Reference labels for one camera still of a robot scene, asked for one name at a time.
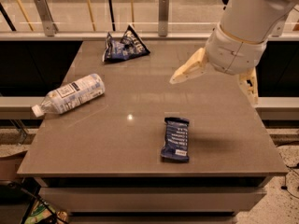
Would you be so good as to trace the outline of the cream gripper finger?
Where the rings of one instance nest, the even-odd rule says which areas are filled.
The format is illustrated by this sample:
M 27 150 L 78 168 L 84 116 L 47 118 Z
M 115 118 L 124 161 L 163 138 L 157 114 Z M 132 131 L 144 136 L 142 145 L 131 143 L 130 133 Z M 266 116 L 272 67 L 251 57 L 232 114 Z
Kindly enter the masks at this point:
M 256 69 L 251 68 L 247 72 L 238 76 L 238 83 L 240 89 L 248 98 L 252 105 L 258 104 L 258 81 L 256 76 Z
M 206 71 L 207 56 L 206 49 L 200 48 L 197 50 L 190 59 L 178 68 L 169 82 L 171 84 L 179 84 L 189 79 L 200 77 Z

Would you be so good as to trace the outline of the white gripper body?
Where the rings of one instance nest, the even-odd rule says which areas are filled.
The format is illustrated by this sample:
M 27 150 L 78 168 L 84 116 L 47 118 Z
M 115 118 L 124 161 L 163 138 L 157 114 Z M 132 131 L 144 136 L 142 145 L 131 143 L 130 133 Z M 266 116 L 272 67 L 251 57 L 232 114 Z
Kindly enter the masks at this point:
M 259 63 L 266 43 L 247 42 L 227 35 L 218 23 L 206 42 L 206 56 L 217 71 L 229 75 L 242 74 Z

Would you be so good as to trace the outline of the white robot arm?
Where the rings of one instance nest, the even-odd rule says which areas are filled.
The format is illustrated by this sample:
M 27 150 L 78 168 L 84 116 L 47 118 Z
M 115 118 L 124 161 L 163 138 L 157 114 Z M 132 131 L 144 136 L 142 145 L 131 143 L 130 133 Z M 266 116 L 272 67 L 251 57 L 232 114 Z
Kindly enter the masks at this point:
M 258 103 L 255 67 L 268 37 L 282 27 L 299 0 L 228 0 L 221 20 L 206 44 L 171 76 L 172 84 L 200 77 L 211 64 L 215 70 L 237 75 L 241 90 Z

